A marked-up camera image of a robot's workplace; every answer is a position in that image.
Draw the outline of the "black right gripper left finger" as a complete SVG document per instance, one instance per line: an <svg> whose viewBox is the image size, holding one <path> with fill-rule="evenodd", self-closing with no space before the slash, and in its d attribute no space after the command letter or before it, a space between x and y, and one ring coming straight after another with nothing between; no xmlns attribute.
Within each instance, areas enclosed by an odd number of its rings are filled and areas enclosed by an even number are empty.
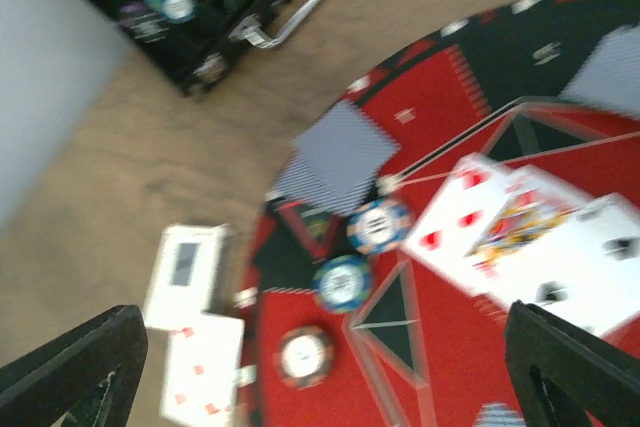
<svg viewBox="0 0 640 427"><path fill-rule="evenodd" d="M124 426L144 369L136 305L117 305L1 368L3 426Z"/></svg>

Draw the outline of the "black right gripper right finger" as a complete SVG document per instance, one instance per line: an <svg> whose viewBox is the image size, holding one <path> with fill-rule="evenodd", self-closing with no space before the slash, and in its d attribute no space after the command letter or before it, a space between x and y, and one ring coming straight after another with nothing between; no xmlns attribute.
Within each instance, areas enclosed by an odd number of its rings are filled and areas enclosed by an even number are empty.
<svg viewBox="0 0 640 427"><path fill-rule="evenodd" d="M639 424L639 360L551 314L517 301L505 327L505 362L528 426Z"/></svg>

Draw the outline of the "card dealt seat one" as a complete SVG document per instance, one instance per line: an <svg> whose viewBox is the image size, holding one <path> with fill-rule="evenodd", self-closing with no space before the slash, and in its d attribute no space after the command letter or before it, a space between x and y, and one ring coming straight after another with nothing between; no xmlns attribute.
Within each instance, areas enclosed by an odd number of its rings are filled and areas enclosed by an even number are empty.
<svg viewBox="0 0 640 427"><path fill-rule="evenodd" d="M526 427L522 416L506 404L492 402L484 404L478 412L474 427Z"/></svg>

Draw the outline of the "black suit community card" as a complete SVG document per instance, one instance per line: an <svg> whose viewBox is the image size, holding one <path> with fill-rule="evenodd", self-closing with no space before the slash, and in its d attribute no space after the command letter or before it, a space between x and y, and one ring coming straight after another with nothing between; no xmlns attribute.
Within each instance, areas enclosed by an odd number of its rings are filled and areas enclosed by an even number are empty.
<svg viewBox="0 0 640 427"><path fill-rule="evenodd" d="M639 209L599 197L499 262L487 296L520 300L603 337L639 316Z"/></svg>

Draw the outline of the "five of diamonds card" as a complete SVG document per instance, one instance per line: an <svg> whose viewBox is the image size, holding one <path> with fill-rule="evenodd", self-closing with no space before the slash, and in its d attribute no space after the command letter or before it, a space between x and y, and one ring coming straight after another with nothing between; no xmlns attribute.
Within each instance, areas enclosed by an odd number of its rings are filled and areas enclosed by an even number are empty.
<svg viewBox="0 0 640 427"><path fill-rule="evenodd" d="M181 426L230 426L245 323L199 314L169 333L160 415Z"/></svg>

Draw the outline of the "red chips seat two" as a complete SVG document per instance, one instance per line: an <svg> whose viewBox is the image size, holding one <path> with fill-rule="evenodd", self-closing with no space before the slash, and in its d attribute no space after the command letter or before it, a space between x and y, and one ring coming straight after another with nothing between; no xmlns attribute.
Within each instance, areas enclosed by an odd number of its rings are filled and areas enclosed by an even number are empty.
<svg viewBox="0 0 640 427"><path fill-rule="evenodd" d="M301 390L321 384L331 372L334 346L329 334L316 325L288 331L279 341L274 364L280 380Z"/></svg>

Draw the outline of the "10 chips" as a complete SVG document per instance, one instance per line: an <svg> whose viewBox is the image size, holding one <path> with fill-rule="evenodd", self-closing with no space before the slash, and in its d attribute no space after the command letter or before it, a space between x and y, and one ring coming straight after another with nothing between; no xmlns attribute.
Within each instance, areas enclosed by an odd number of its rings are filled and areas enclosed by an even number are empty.
<svg viewBox="0 0 640 427"><path fill-rule="evenodd" d="M378 255L396 249L407 236L412 214L405 203L381 198L359 207L349 218L346 235L363 255Z"/></svg>

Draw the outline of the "50 chips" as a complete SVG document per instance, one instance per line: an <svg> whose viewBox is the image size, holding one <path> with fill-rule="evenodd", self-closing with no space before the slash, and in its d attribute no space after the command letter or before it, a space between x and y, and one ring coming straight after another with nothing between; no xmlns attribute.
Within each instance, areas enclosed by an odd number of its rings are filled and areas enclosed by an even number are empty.
<svg viewBox="0 0 640 427"><path fill-rule="evenodd" d="M354 254L332 258L315 272L312 290L315 302L331 314L357 310L373 290L369 262Z"/></svg>

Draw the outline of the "card dealt seat six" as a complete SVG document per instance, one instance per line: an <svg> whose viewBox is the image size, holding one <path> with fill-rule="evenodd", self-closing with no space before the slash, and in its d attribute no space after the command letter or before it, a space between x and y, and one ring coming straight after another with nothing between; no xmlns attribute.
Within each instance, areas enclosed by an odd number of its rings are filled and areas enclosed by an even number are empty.
<svg viewBox="0 0 640 427"><path fill-rule="evenodd" d="M603 36L560 96L638 120L639 27Z"/></svg>

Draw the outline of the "card dealt seat four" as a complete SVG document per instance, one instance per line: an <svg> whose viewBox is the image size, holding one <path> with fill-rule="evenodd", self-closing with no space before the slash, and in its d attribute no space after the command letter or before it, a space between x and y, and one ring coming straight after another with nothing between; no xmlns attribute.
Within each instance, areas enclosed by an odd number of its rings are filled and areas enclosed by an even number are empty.
<svg viewBox="0 0 640 427"><path fill-rule="evenodd" d="M337 196L376 174L399 150L389 134L349 101L335 103L294 144Z"/></svg>

